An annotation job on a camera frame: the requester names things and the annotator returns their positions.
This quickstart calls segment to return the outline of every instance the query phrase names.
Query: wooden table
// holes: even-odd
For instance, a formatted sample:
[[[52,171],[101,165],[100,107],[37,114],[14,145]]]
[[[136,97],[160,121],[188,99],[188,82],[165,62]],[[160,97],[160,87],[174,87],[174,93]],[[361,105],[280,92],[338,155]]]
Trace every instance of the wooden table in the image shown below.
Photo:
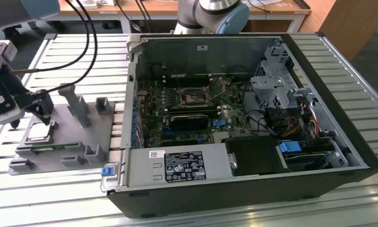
[[[46,20],[80,20],[77,14],[64,0],[60,2],[58,15]],[[136,5],[134,0],[120,1],[121,7],[126,12],[129,19],[142,20],[142,14]],[[177,19],[177,2],[146,0],[144,5],[153,20],[176,20]],[[284,0],[282,3],[266,5],[266,10],[272,13],[265,13],[262,10],[250,8],[250,20],[289,20],[288,32],[300,30],[305,16],[310,14],[309,9],[301,9],[294,0]],[[89,14],[93,20],[118,20],[124,33],[132,33],[128,19],[124,17],[117,6],[98,6],[97,9],[89,9]]]

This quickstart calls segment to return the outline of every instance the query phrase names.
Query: metal rail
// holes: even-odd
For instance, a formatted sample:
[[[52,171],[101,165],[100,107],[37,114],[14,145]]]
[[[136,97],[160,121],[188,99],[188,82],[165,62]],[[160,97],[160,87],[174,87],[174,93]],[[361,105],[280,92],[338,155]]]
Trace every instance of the metal rail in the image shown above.
[[[378,155],[377,93],[325,38],[316,34],[292,37]],[[100,61],[76,89],[86,102],[98,96],[117,101],[110,158],[118,157],[122,127],[128,70],[125,41],[126,35],[100,35]],[[84,35],[58,35],[54,40],[45,40],[30,67],[61,65],[81,53],[84,43]],[[89,62],[90,56],[86,56],[61,71],[26,75],[24,83],[32,90],[54,87],[80,77]],[[53,96],[53,101],[65,103],[58,95]],[[317,199],[128,219],[101,193],[100,169],[6,175],[26,124],[28,117],[21,120],[18,130],[0,127],[0,226],[378,226],[378,174],[362,182],[343,185]]]

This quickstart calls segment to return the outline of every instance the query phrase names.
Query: blue latch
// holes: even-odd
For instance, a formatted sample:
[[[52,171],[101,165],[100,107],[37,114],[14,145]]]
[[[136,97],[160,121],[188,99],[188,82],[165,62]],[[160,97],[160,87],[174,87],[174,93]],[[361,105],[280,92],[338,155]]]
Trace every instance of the blue latch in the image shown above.
[[[101,176],[113,176],[114,175],[114,167],[104,167],[101,170]]]
[[[301,147],[297,141],[284,141],[280,144],[280,150],[282,151],[282,153],[285,152],[300,152],[301,151]]]

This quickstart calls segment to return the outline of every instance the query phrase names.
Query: power supply label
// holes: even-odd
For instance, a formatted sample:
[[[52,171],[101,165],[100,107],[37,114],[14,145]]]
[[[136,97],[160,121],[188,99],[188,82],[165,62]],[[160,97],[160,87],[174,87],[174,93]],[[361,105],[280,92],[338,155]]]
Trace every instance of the power supply label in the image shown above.
[[[201,151],[164,154],[168,183],[206,179]]]

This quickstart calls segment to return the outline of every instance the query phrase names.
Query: gray robot arm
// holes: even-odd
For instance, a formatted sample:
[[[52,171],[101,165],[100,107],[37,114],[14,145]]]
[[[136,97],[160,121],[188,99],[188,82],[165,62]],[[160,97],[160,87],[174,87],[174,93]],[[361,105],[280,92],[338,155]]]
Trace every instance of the gray robot arm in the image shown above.
[[[174,34],[237,34],[249,18],[241,0],[178,0]]]
[[[57,14],[58,0],[0,0],[0,28],[41,20]],[[17,76],[10,74],[2,56],[0,55],[0,124],[10,123],[16,128],[24,110],[32,112],[44,123],[49,121],[53,103],[45,94],[37,101],[22,85]]]

